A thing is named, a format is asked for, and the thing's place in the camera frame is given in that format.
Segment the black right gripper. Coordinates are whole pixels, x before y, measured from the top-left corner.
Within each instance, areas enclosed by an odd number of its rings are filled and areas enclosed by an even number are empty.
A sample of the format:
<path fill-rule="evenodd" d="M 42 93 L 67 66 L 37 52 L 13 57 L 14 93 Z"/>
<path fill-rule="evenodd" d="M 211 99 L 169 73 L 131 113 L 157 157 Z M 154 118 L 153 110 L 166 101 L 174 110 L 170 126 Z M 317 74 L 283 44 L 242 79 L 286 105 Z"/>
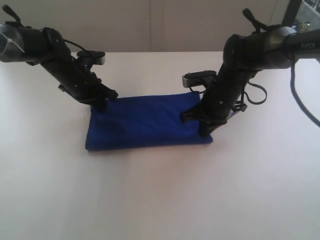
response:
<path fill-rule="evenodd" d="M 245 47 L 247 39 L 238 34 L 232 35 L 223 49 L 223 61 L 216 80 L 203 95 L 200 109 L 212 120 L 224 120 L 242 93 L 244 84 L 254 71 L 245 66 Z M 200 121 L 203 117 L 198 106 L 193 106 L 179 115 L 182 123 Z M 219 123 L 199 122 L 198 133 L 201 137 L 208 137 L 220 127 Z"/>

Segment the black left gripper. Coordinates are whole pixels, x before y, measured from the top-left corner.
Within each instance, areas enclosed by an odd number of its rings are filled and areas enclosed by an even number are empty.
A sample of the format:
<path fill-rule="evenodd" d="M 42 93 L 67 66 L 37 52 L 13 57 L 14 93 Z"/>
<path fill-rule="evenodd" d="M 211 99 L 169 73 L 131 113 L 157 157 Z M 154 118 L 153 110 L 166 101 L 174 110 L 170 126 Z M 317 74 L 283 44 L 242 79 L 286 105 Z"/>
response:
<path fill-rule="evenodd" d="M 102 80 L 91 71 L 94 65 L 83 65 L 71 55 L 62 35 L 52 28 L 44 28 L 42 33 L 49 46 L 48 58 L 41 66 L 59 83 L 59 89 L 82 104 L 96 104 L 98 113 L 108 107 L 106 99 L 116 100 L 118 93 L 102 84 Z"/>

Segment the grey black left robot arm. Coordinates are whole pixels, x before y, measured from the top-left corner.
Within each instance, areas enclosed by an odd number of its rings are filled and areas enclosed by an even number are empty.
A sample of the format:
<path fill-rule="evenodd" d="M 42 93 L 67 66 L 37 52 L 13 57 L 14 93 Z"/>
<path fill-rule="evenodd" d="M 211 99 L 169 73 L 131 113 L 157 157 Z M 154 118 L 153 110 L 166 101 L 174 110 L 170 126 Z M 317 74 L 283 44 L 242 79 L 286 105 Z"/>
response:
<path fill-rule="evenodd" d="M 82 48 L 71 54 L 68 41 L 55 29 L 45 27 L 0 26 L 0 60 L 3 63 L 24 62 L 41 65 L 58 82 L 58 88 L 77 102 L 99 112 L 107 108 L 107 99 L 115 100 L 118 93 L 108 88 L 91 71 L 94 65 L 105 63 L 105 53 Z"/>

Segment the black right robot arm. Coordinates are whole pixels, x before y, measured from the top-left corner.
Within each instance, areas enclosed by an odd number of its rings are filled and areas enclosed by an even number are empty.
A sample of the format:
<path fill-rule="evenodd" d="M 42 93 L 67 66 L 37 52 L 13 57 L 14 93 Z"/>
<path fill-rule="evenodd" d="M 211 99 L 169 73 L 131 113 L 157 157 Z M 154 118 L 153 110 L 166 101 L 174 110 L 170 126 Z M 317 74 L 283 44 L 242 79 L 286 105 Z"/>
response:
<path fill-rule="evenodd" d="M 290 88 L 300 109 L 316 125 L 320 122 L 304 106 L 295 89 L 295 65 L 300 59 L 320 57 L 320 31 L 298 33 L 290 27 L 253 33 L 250 36 L 232 35 L 223 49 L 223 61 L 218 72 L 205 70 L 182 76 L 185 88 L 204 86 L 200 103 L 180 114 L 180 120 L 198 121 L 198 133 L 209 136 L 225 125 L 230 118 L 247 108 L 246 85 L 263 70 L 291 69 Z"/>

